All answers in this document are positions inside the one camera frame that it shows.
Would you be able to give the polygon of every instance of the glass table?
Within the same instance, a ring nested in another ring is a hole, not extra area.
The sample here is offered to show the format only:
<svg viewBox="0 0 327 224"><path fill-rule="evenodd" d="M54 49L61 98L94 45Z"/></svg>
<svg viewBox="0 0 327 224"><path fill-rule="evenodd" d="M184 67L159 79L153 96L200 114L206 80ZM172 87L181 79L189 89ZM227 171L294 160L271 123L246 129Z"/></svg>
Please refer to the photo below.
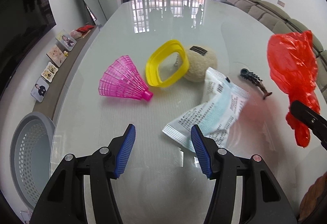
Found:
<svg viewBox="0 0 327 224"><path fill-rule="evenodd" d="M136 127L136 140L125 173L112 180L122 220L127 223L203 223L215 181L202 174L195 153L166 136L162 129L201 102L203 83L185 79L168 88L150 88L152 100L102 97L99 79L109 65L129 55L145 79L149 56L170 39L184 47L210 47L217 70L251 94L232 126L228 149L236 156L263 157L297 212L309 186L327 169L327 152L312 136L308 147L296 145L285 116L289 101L269 77L267 43L272 32L240 9L210 0L135 0L124 3L102 28L84 56L68 89L58 118L51 154L51 173L62 158L91 155ZM172 73L174 63L162 67ZM273 94L239 77L247 68ZM321 114L327 107L317 89ZM95 223L88 179L85 201L89 223ZM235 200L235 220L241 198Z"/></svg>

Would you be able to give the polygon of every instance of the beige sofa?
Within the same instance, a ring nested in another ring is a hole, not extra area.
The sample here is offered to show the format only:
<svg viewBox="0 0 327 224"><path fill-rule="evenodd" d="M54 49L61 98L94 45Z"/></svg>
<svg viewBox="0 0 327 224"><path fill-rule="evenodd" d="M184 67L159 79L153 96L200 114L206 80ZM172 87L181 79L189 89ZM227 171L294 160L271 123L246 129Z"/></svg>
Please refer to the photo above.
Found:
<svg viewBox="0 0 327 224"><path fill-rule="evenodd" d="M309 30L301 22L291 18L280 7L270 2L261 0L227 0L227 2L257 19L275 34ZM327 101L327 50L323 49L322 44L315 35L313 35L313 52L316 55L318 64L316 83Z"/></svg>

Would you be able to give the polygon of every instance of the man in black suit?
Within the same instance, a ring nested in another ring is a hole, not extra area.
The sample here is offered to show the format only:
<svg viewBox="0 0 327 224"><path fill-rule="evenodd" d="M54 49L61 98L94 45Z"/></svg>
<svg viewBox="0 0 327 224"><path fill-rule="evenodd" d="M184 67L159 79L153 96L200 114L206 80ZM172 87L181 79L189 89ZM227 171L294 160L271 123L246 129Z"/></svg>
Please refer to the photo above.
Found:
<svg viewBox="0 0 327 224"><path fill-rule="evenodd" d="M38 84L35 84L35 87L38 89L39 95L44 97L46 93L45 86L39 86Z"/></svg>

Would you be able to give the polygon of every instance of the television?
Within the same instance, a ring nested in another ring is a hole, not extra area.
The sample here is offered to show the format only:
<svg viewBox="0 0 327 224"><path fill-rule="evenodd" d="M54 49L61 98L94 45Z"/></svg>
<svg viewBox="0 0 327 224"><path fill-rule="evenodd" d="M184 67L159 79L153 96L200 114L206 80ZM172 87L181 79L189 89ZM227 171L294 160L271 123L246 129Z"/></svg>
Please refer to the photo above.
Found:
<svg viewBox="0 0 327 224"><path fill-rule="evenodd" d="M49 0L0 1L0 99L17 67L56 25Z"/></svg>

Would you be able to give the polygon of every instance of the laundry basket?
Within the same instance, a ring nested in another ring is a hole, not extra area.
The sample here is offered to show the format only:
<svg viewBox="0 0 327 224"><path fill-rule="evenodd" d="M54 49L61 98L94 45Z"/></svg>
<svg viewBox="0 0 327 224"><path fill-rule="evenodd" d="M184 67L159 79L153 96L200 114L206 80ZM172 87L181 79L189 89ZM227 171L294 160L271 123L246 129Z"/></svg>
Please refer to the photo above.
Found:
<svg viewBox="0 0 327 224"><path fill-rule="evenodd" d="M31 210L49 180L54 131L48 117L32 112L21 120L11 142L11 175L19 196Z"/></svg>

